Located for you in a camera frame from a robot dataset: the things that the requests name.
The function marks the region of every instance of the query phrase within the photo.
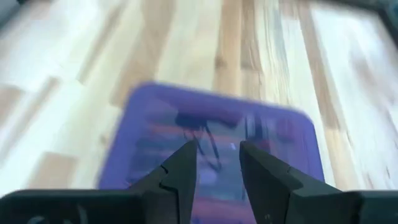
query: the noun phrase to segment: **hardwood plank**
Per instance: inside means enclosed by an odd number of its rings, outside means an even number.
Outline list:
[[[241,94],[241,16],[242,1],[223,1],[213,89],[226,95]]]
[[[67,189],[73,178],[76,159],[46,152],[32,176],[30,189]]]

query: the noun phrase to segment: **object inside tray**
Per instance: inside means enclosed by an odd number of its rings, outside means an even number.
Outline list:
[[[127,184],[135,183],[193,139],[198,143],[197,197],[247,201],[239,165],[242,140],[248,139],[285,161],[294,146],[293,136],[278,133],[273,120],[259,116],[232,122],[186,113],[151,113],[145,122]]]

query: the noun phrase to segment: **purple plastic lid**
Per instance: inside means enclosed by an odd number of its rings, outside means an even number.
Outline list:
[[[126,105],[98,187],[127,188],[190,139],[199,142],[193,223],[255,223],[241,178],[242,140],[324,181],[315,130],[304,114],[147,83]]]

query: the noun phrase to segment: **purple tray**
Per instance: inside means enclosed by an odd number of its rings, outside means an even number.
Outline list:
[[[98,187],[127,188],[193,138],[200,146],[193,223],[255,223],[241,178],[242,140],[324,181],[304,114],[148,83],[130,97]]]

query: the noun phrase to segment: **light wood grain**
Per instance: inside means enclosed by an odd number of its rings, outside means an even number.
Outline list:
[[[397,59],[377,15],[325,2],[32,1],[0,33],[0,195],[94,188],[147,80],[303,111],[327,183],[396,189]]]

